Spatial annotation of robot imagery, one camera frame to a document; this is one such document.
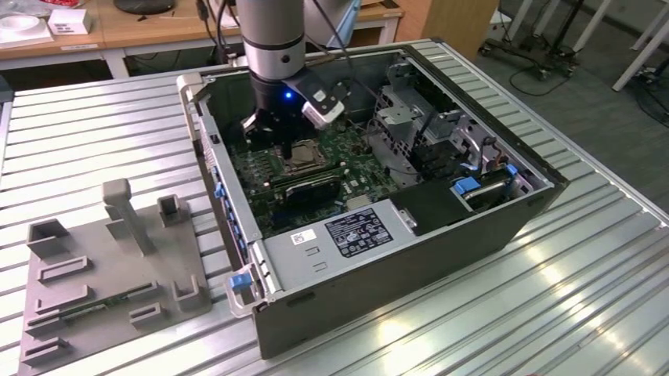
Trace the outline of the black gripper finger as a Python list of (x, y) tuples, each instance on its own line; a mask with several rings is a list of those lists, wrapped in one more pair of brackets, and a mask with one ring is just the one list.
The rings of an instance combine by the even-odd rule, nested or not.
[(283, 114), (277, 121), (277, 140), (283, 157), (293, 157), (293, 143), (301, 138), (305, 122), (295, 113)]
[(261, 151), (278, 147), (289, 156), (289, 128), (285, 119), (266, 111), (257, 111), (242, 123), (249, 149)]

